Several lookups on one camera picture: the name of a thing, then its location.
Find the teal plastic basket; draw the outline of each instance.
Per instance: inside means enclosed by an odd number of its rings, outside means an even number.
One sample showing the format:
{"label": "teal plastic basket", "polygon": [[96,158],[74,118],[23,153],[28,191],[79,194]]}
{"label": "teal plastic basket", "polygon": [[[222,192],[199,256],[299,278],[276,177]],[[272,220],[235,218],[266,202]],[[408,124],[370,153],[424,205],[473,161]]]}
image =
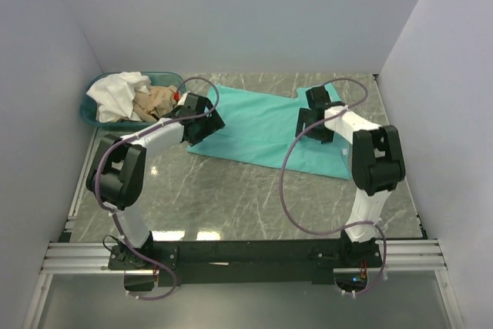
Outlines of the teal plastic basket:
{"label": "teal plastic basket", "polygon": [[[103,73],[102,75],[93,79],[87,89],[92,86],[96,81],[106,77],[107,75],[111,75],[113,73],[119,72],[109,72]],[[151,80],[151,85],[153,86],[176,86],[183,82],[183,77],[174,73],[174,72],[141,72],[143,75],[148,76]],[[185,92],[185,86],[182,86],[179,90],[181,93]],[[84,95],[84,100],[82,101],[82,105],[80,106],[80,116],[82,120],[91,126],[100,127],[104,130],[108,131],[139,131],[147,126],[152,125],[153,123],[143,123],[143,122],[133,122],[133,121],[123,121],[119,123],[101,123],[96,120],[96,113],[98,110],[98,105],[96,101]]]}

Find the white cloth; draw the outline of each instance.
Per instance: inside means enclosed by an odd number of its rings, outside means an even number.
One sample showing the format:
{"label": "white cloth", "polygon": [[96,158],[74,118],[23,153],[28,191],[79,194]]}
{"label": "white cloth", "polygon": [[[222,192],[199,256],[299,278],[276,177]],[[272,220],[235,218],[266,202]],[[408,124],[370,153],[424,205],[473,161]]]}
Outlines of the white cloth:
{"label": "white cloth", "polygon": [[87,95],[98,103],[96,119],[101,123],[114,123],[119,119],[142,121],[133,112],[133,99],[137,92],[150,94],[151,80],[140,72],[121,72],[107,75],[96,81]]}

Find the pile of clothes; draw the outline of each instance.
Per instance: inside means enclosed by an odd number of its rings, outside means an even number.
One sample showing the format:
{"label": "pile of clothes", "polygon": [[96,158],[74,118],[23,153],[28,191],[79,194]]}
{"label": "pile of clothes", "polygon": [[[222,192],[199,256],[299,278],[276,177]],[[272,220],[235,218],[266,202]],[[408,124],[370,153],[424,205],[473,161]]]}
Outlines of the pile of clothes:
{"label": "pile of clothes", "polygon": [[86,94],[98,103],[96,119],[101,123],[154,123],[171,112],[179,98],[175,86],[151,86],[150,78],[140,72],[103,77]]}

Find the turquoise cloth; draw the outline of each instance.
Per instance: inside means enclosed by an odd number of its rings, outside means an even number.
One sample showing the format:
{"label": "turquoise cloth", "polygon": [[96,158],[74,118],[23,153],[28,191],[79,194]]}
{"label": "turquoise cloth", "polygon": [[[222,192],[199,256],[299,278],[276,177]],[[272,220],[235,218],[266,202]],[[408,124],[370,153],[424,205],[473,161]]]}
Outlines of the turquoise cloth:
{"label": "turquoise cloth", "polygon": [[[217,111],[226,126],[189,147],[190,153],[232,159],[258,166],[280,169],[290,144],[294,141],[298,112],[308,108],[305,92],[299,88],[297,98],[285,98],[217,86],[220,103]],[[330,98],[339,100],[334,87],[326,86]],[[210,89],[207,95],[216,101]],[[287,168],[303,173],[350,179],[349,143],[337,134],[332,143],[304,137],[295,147]]]}

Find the tabletop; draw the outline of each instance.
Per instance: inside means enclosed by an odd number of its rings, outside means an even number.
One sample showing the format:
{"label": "tabletop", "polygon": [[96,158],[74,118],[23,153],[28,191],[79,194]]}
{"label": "tabletop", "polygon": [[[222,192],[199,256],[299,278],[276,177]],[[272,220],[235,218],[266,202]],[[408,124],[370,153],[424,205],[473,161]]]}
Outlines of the tabletop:
{"label": "tabletop", "polygon": [[[343,76],[330,73],[197,75],[223,86],[287,97],[295,97],[297,88]],[[354,111],[370,121],[387,125],[374,77],[371,74],[345,76],[361,81],[370,93]],[[188,82],[186,87],[204,95],[208,90],[202,81]],[[344,102],[354,102],[363,96],[362,89],[351,82],[335,82],[334,87]],[[94,156],[97,143],[105,134],[104,130],[97,131],[89,158]],[[156,240],[312,237],[293,226],[283,213],[277,190],[279,170],[191,154],[186,146],[181,143],[146,162],[139,206]],[[305,227],[330,230],[343,225],[350,216],[356,191],[352,180],[288,171],[284,181],[290,212]],[[94,195],[85,188],[79,192],[71,241],[96,242],[106,234],[115,235],[111,218],[98,208]],[[400,182],[388,198],[379,224],[390,238],[423,237],[407,181]]]}

